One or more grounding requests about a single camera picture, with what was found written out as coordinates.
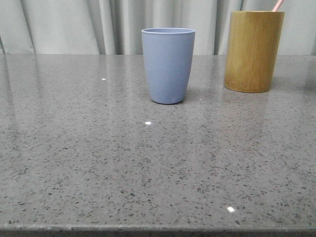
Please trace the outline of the blue plastic cup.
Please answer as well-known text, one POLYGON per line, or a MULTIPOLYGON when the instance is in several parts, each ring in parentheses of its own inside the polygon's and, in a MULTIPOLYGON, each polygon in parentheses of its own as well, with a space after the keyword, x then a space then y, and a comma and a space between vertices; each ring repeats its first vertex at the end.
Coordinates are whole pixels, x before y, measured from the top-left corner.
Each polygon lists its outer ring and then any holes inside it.
POLYGON ((182 102, 191 72, 196 31, 186 28, 148 28, 141 33, 151 100, 166 105, 182 102))

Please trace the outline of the pink chopstick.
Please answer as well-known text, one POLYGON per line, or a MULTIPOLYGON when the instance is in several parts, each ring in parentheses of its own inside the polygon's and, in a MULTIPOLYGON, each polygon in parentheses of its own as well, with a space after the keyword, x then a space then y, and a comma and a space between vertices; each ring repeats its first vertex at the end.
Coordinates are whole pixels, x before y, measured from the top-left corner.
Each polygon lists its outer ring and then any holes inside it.
POLYGON ((280 7, 282 6, 282 4, 284 3, 284 0, 278 0, 275 4, 275 6, 272 9, 272 12, 277 12, 279 11, 280 7))

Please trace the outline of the bamboo wooden cup holder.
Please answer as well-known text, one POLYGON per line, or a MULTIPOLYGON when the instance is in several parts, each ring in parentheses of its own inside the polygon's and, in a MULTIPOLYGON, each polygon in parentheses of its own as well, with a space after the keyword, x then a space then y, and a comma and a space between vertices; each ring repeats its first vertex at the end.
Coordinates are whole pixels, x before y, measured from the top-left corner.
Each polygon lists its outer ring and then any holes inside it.
POLYGON ((271 89, 284 12, 233 11, 224 87, 237 92, 271 89))

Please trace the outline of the grey curtain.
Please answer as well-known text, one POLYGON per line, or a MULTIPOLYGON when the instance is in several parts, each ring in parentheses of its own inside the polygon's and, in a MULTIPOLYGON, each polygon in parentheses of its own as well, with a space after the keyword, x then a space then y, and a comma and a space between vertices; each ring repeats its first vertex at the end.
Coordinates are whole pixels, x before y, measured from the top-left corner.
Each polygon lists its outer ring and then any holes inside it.
POLYGON ((3 0, 2 54, 141 54, 141 30, 196 31, 196 55, 224 55, 230 13, 274 0, 3 0))

